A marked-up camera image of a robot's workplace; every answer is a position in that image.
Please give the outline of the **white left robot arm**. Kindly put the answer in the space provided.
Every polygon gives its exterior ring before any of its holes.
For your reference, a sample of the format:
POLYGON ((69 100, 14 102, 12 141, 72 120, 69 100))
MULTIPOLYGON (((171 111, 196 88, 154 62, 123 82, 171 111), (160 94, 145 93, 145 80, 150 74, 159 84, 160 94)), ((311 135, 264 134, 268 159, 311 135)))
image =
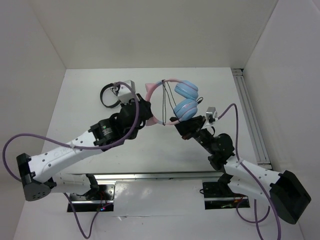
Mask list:
POLYGON ((120 112, 100 120, 74 140, 40 155, 17 156, 25 199, 40 200, 50 193, 71 193, 92 200, 102 190, 91 173, 71 174, 62 171, 93 155, 123 145, 137 137, 147 120, 153 117, 151 103, 140 94, 122 104, 120 112))

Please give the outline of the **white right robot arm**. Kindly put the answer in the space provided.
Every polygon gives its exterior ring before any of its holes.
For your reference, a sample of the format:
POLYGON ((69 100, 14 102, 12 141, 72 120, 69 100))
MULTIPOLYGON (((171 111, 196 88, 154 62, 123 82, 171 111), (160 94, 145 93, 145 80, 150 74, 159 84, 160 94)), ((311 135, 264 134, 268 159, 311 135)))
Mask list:
POLYGON ((221 172, 218 190, 223 196, 245 195, 275 208, 279 218, 296 224, 311 202, 311 196, 291 171, 272 171, 244 159, 237 159, 231 137, 213 136, 205 127, 204 116, 176 124, 182 139, 195 139, 209 152, 208 161, 221 172))

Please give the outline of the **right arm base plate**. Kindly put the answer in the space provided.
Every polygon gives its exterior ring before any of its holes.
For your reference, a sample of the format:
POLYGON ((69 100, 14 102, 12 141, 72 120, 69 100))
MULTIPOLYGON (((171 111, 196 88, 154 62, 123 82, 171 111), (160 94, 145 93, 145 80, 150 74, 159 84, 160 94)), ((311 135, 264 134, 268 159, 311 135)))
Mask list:
POLYGON ((226 184, 221 182, 203 182, 199 192, 204 197, 206 210, 235 209, 238 203, 240 208, 250 207, 247 196, 233 193, 226 184))

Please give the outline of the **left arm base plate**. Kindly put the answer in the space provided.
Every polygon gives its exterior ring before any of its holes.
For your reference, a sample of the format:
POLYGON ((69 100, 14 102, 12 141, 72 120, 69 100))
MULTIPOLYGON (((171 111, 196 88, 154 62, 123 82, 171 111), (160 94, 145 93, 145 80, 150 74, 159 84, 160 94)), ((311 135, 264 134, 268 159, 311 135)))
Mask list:
POLYGON ((75 193, 70 193, 69 198, 77 213, 113 212, 115 190, 115 181, 105 181, 99 184, 98 193, 90 199, 75 193))

